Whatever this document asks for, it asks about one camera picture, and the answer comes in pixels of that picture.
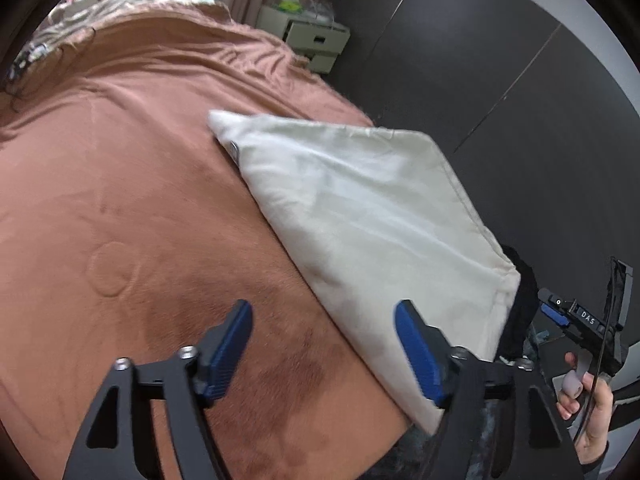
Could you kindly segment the cream white jacket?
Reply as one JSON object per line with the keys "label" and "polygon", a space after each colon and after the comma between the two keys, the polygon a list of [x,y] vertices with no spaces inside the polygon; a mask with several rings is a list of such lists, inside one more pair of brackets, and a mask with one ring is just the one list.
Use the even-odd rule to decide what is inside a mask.
{"label": "cream white jacket", "polygon": [[398,406],[425,431],[420,393],[395,333],[408,299],[452,344],[491,359],[521,277],[426,134],[222,110],[228,152],[322,307]]}

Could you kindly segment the orange brown bed blanket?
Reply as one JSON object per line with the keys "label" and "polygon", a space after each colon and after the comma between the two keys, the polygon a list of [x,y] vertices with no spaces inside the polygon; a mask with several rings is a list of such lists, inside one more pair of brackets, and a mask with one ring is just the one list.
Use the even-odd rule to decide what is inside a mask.
{"label": "orange brown bed blanket", "polygon": [[120,356],[168,358],[235,300],[255,325],[207,414],[237,479],[355,479],[406,431],[262,218],[211,110],[364,126],[281,41],[219,4],[84,28],[1,96],[1,420],[62,476]]}

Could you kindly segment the white bedside drawer cabinet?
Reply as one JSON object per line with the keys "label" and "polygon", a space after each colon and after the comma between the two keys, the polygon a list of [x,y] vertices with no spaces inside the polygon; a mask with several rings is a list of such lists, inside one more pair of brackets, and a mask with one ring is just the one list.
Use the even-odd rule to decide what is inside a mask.
{"label": "white bedside drawer cabinet", "polygon": [[296,54],[308,58],[308,70],[326,75],[350,38],[350,29],[342,24],[304,14],[291,14],[271,6],[262,6],[256,27],[287,44]]}

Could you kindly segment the green item on cabinet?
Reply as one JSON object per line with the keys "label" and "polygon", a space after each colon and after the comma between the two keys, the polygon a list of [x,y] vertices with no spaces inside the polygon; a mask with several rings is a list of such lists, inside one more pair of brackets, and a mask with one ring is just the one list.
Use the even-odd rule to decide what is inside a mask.
{"label": "green item on cabinet", "polygon": [[299,14],[303,12],[304,5],[300,0],[280,0],[277,9],[285,13]]}

